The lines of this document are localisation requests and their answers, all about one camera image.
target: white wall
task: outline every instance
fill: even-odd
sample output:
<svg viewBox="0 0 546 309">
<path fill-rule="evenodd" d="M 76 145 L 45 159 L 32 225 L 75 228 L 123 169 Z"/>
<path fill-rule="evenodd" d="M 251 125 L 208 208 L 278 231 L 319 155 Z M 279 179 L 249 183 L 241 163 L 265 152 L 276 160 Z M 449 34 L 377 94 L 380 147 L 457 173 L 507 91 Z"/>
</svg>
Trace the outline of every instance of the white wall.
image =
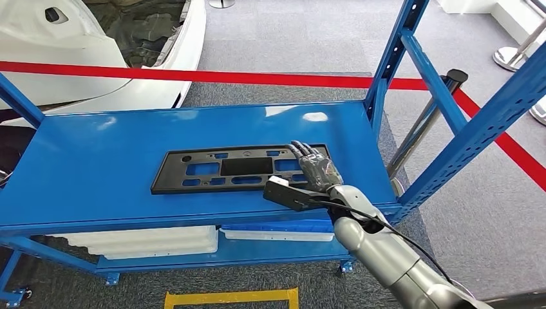
<svg viewBox="0 0 546 309">
<path fill-rule="evenodd" d="M 491 13 L 498 0 L 437 0 L 446 13 Z"/>
</svg>

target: robot finger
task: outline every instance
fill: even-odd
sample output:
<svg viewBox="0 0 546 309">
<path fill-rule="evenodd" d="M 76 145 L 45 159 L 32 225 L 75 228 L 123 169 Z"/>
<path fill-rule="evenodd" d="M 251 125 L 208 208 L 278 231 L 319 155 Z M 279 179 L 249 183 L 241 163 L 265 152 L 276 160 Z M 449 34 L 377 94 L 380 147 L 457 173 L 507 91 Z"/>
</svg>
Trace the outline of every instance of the robot finger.
<svg viewBox="0 0 546 309">
<path fill-rule="evenodd" d="M 316 149 L 316 148 L 313 148 L 311 146 L 309 146 L 308 143 L 302 143 L 307 149 L 309 149 L 309 151 L 313 154 L 313 155 L 320 155 L 321 153 Z"/>
<path fill-rule="evenodd" d="M 292 153 L 294 154 L 294 156 L 296 156 L 297 159 L 303 156 L 303 154 L 301 154 L 301 151 L 297 150 L 297 148 L 294 147 L 294 145 L 288 144 L 287 148 L 290 149 L 290 151 L 292 151 Z"/>
<path fill-rule="evenodd" d="M 300 141 L 293 140 L 291 144 L 298 148 L 304 156 L 311 154 L 311 151 L 309 151 L 309 149 L 307 149 Z"/>
</svg>

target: black plastic panel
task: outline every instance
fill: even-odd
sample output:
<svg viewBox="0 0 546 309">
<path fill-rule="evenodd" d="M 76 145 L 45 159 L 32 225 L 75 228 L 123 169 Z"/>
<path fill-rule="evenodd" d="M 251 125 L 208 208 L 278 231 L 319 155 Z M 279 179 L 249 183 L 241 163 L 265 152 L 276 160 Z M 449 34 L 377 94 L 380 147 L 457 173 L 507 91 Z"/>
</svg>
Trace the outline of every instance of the black plastic panel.
<svg viewBox="0 0 546 309">
<path fill-rule="evenodd" d="M 313 147 L 329 155 L 326 145 Z M 307 184 L 296 158 L 284 145 L 168 151 L 151 192 L 260 190 L 273 175 L 291 185 Z"/>
</svg>

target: white container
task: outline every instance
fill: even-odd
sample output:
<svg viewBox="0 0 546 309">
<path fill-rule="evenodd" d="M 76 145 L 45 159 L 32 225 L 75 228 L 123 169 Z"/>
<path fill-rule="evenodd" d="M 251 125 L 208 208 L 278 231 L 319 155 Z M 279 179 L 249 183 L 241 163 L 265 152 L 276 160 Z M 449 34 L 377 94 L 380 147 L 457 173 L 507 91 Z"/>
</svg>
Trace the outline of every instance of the white container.
<svg viewBox="0 0 546 309">
<path fill-rule="evenodd" d="M 103 255 L 107 259 L 179 256 L 212 253 L 218 249 L 218 230 L 214 225 L 50 236 L 64 237 L 70 245 L 87 247 L 90 254 Z"/>
<path fill-rule="evenodd" d="M 332 241 L 334 233 L 282 232 L 269 230 L 224 230 L 227 239 L 246 240 L 289 240 L 289 241 Z"/>
</svg>

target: shelf caster wheel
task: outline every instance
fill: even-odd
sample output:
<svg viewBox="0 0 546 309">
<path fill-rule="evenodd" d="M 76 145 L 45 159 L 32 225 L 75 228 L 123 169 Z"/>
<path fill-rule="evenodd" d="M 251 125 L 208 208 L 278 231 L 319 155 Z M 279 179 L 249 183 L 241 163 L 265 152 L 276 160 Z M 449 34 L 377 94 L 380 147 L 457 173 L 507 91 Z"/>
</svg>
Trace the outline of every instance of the shelf caster wheel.
<svg viewBox="0 0 546 309">
<path fill-rule="evenodd" d="M 339 277 L 345 277 L 345 274 L 353 271 L 354 267 L 352 261 L 342 261 L 337 268 L 337 273 Z"/>
<path fill-rule="evenodd" d="M 32 290 L 30 289 L 30 286 L 27 285 L 22 287 L 21 289 L 24 289 L 22 301 L 25 301 L 32 297 Z"/>
</svg>

